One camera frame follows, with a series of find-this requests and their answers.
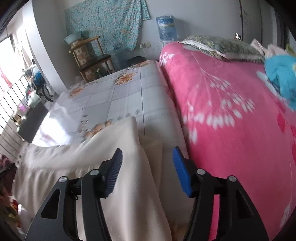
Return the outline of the white floral bed sheet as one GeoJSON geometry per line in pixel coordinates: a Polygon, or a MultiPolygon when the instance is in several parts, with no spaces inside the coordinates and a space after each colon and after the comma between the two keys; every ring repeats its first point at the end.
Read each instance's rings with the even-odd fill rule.
{"type": "Polygon", "coordinates": [[[82,142],[104,127],[134,117],[143,135],[165,151],[185,138],[171,92],[157,61],[148,60],[62,93],[41,123],[33,144],[40,147],[82,142]]]}

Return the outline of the grey patterned pillow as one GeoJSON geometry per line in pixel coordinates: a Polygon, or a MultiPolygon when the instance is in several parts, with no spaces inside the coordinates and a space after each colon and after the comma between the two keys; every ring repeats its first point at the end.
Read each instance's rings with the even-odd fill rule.
{"type": "Polygon", "coordinates": [[[222,61],[264,63],[264,56],[250,44],[241,40],[195,35],[187,37],[179,43],[191,46],[222,61]]]}

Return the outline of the wooden chair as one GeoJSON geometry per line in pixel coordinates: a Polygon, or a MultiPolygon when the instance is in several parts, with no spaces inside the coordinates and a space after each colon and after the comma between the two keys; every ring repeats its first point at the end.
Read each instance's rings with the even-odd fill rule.
{"type": "Polygon", "coordinates": [[[74,59],[75,59],[77,65],[78,65],[78,68],[79,68],[79,73],[86,83],[92,82],[97,77],[98,78],[102,77],[102,74],[100,72],[100,70],[101,70],[100,67],[102,67],[102,65],[106,66],[107,74],[111,74],[111,73],[115,72],[115,68],[114,68],[114,65],[113,65],[113,62],[111,59],[111,55],[105,54],[103,52],[103,49],[101,47],[99,39],[100,39],[100,36],[96,36],[96,37],[89,38],[86,40],[79,39],[70,45],[71,49],[69,50],[69,53],[73,54],[74,59]],[[98,45],[100,55],[95,55],[94,57],[91,57],[91,55],[89,54],[91,57],[91,61],[89,61],[88,63],[86,63],[83,66],[80,66],[80,64],[77,60],[77,57],[74,53],[74,50],[81,47],[82,45],[85,45],[87,47],[87,44],[90,44],[93,41],[96,42],[96,44],[98,45]]]}

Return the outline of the beige zip jacket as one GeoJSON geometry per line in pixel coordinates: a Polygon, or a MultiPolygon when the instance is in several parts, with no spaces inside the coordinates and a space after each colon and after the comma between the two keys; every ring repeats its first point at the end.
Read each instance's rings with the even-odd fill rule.
{"type": "Polygon", "coordinates": [[[172,240],[189,222],[172,154],[184,150],[180,126],[134,117],[81,143],[28,145],[13,182],[16,201],[34,218],[27,240],[172,240]]]}

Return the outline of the light blue cloth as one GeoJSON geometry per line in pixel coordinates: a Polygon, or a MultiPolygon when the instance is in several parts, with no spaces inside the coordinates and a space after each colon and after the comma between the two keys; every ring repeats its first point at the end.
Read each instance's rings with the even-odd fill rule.
{"type": "Polygon", "coordinates": [[[265,60],[267,78],[290,108],[295,110],[295,57],[277,55],[265,60]]]}

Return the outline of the teal plastic basin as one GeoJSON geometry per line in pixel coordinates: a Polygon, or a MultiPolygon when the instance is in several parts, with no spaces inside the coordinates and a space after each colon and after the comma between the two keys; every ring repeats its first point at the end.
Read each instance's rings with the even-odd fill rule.
{"type": "Polygon", "coordinates": [[[73,42],[79,40],[82,38],[82,32],[81,31],[78,31],[78,32],[75,32],[75,33],[72,33],[70,35],[68,35],[64,41],[68,44],[68,45],[71,45],[73,42]]]}

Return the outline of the teal floral hanging cloth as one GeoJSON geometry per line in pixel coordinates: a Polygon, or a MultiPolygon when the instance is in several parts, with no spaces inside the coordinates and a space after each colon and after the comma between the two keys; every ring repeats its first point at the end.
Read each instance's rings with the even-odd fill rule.
{"type": "Polygon", "coordinates": [[[83,1],[64,11],[67,34],[100,36],[103,51],[133,51],[144,21],[150,19],[146,1],[83,1]]]}

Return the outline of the dark low cabinet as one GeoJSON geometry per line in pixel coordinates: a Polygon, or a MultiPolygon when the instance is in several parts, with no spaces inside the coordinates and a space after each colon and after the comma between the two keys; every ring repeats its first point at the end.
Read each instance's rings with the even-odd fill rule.
{"type": "Polygon", "coordinates": [[[31,143],[47,113],[48,109],[39,102],[21,122],[18,135],[26,142],[31,143]]]}

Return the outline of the patterned box on chair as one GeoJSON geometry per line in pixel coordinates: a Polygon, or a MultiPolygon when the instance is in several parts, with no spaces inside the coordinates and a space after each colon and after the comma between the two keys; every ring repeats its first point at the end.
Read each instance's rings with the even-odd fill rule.
{"type": "Polygon", "coordinates": [[[80,64],[80,66],[85,65],[89,61],[91,61],[91,57],[88,53],[87,47],[85,45],[82,45],[81,47],[74,50],[74,53],[77,57],[77,60],[80,64]]]}

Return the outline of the metal balcony railing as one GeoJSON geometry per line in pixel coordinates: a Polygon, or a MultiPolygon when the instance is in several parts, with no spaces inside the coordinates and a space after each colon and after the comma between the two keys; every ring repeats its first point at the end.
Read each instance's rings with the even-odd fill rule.
{"type": "Polygon", "coordinates": [[[28,81],[24,76],[11,87],[1,78],[1,154],[13,160],[17,159],[24,145],[13,115],[21,104],[26,104],[27,85],[28,81]]]}

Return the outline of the blue water jug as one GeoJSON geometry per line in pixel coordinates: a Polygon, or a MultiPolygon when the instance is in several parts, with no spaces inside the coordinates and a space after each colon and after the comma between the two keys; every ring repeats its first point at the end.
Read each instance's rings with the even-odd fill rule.
{"type": "Polygon", "coordinates": [[[178,39],[175,27],[175,17],[173,15],[164,15],[156,17],[159,32],[159,42],[163,48],[171,42],[178,39]]]}

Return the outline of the pink floral blanket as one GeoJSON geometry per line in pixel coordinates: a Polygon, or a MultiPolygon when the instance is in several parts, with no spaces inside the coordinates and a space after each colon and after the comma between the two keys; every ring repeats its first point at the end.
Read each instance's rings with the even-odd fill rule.
{"type": "Polygon", "coordinates": [[[295,210],[295,111],[262,64],[221,61],[178,42],[162,49],[159,64],[190,158],[213,176],[236,176],[274,239],[295,210]]]}

